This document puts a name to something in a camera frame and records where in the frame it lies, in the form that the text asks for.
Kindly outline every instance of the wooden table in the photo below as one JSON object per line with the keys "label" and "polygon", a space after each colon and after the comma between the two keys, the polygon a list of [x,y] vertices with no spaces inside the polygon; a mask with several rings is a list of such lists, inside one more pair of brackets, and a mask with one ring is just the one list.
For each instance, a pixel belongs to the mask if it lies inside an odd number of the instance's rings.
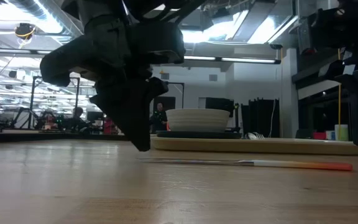
{"label": "wooden table", "polygon": [[[354,172],[138,157],[350,162]],[[0,223],[358,223],[358,157],[137,152],[129,142],[0,144]]]}

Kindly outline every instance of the white wall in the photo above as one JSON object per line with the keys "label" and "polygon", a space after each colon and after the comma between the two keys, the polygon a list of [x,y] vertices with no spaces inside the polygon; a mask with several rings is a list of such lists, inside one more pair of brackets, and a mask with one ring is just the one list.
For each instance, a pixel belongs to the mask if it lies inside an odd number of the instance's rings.
{"label": "white wall", "polygon": [[249,100],[280,97],[281,65],[235,63],[234,79],[226,83],[237,103],[248,105]]}
{"label": "white wall", "polygon": [[[185,83],[184,108],[198,108],[198,100],[203,97],[225,98],[225,75],[220,68],[182,68],[182,67],[155,67],[153,76],[161,78],[161,70],[170,74],[169,82]],[[218,75],[217,82],[210,82],[209,75]],[[176,107],[181,108],[181,85],[169,85],[169,92],[162,96],[174,96]]]}

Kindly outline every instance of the monitor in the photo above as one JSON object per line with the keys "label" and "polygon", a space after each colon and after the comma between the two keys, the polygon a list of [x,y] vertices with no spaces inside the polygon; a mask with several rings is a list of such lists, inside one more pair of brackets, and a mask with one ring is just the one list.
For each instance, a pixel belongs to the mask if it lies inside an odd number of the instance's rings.
{"label": "monitor", "polygon": [[230,112],[230,117],[232,118],[234,111],[234,100],[207,97],[205,100],[205,108],[228,111]]}

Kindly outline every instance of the doorway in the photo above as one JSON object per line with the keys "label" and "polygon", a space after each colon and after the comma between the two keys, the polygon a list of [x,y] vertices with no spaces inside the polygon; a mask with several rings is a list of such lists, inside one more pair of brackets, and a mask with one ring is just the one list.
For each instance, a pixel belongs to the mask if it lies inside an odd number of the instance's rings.
{"label": "doorway", "polygon": [[177,102],[177,100],[175,97],[158,96],[158,97],[154,98],[153,112],[157,110],[157,105],[159,103],[163,104],[165,111],[175,109],[176,102]]}

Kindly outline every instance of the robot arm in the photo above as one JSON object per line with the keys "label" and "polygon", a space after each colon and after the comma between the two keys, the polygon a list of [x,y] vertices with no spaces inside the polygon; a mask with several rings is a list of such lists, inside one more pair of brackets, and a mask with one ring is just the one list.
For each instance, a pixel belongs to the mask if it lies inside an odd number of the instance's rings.
{"label": "robot arm", "polygon": [[[353,142],[358,145],[358,0],[340,0],[338,8],[320,9],[305,19],[299,32],[301,52],[321,47],[346,51],[343,60],[330,65],[334,69],[325,77],[341,83],[350,93]],[[355,66],[350,71],[345,70],[347,65]]]}
{"label": "robot arm", "polygon": [[[67,86],[70,73],[95,81],[91,98],[140,151],[150,149],[149,104],[168,91],[151,78],[151,64],[183,63],[179,23],[205,0],[66,0],[62,8],[80,19],[85,34],[46,55],[45,82]],[[164,4],[154,18],[144,15]],[[171,9],[179,9],[171,14]],[[130,13],[139,23],[133,23]]]}

